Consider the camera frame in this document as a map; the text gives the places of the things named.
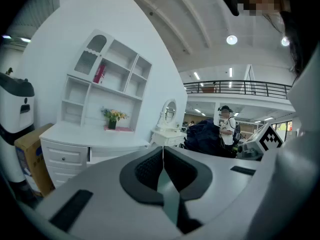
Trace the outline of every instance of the white curved wall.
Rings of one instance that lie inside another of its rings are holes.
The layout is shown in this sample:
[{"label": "white curved wall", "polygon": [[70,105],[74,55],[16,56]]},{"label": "white curved wall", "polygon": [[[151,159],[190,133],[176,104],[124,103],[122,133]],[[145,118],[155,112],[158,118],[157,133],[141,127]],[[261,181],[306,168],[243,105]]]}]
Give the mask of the white curved wall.
[{"label": "white curved wall", "polygon": [[94,29],[129,46],[153,64],[140,110],[136,133],[149,140],[166,100],[177,101],[182,125],[187,94],[159,34],[133,0],[70,0],[37,30],[19,64],[19,78],[35,90],[35,126],[55,123],[66,73],[78,49]]}]

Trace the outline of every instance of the black slot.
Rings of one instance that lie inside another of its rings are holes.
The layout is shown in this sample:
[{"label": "black slot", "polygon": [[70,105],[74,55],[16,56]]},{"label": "black slot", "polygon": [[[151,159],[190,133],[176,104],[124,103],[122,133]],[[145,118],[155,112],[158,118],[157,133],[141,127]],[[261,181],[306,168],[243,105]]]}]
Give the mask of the black slot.
[{"label": "black slot", "polygon": [[251,176],[253,176],[256,172],[256,170],[254,170],[254,169],[244,168],[244,167],[240,167],[240,166],[234,166],[230,170],[235,171],[237,173],[247,174],[247,175],[251,175]]},{"label": "black slot", "polygon": [[30,111],[30,105],[22,105],[20,108],[20,114],[27,113]]},{"label": "black slot", "polygon": [[78,190],[50,219],[50,222],[62,231],[67,232],[92,195],[93,193],[88,190]]}]

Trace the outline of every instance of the person's hair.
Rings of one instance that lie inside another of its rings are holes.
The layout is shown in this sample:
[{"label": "person's hair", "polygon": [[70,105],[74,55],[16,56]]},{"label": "person's hair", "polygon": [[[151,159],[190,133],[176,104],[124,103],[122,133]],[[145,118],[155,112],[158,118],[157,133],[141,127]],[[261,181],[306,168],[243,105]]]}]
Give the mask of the person's hair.
[{"label": "person's hair", "polygon": [[[291,12],[281,11],[285,36],[290,42],[290,52],[294,61],[294,72],[300,76],[307,66],[319,42],[317,24],[312,22],[312,15],[317,17],[316,0],[289,0]],[[275,27],[270,17],[267,20]]]}]

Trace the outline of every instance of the white shelf unit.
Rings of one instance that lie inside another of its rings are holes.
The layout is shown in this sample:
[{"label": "white shelf unit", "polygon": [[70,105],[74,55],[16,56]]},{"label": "white shelf unit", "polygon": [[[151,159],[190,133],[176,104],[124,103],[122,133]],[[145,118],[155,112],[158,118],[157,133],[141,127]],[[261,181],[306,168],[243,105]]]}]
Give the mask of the white shelf unit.
[{"label": "white shelf unit", "polygon": [[[152,64],[112,36],[94,30],[77,54],[62,95],[60,120],[76,126],[107,124],[101,108],[118,110],[129,117],[119,127],[136,130],[143,95]],[[93,82],[104,66],[104,77]]]}]

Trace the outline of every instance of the railing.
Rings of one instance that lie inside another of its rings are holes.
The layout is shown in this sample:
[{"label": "railing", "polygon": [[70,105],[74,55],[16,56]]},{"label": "railing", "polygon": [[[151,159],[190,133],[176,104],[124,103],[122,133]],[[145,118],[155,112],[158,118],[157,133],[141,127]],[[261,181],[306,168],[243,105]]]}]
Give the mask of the railing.
[{"label": "railing", "polygon": [[219,80],[184,83],[187,94],[242,94],[288,99],[291,85],[244,80]]}]

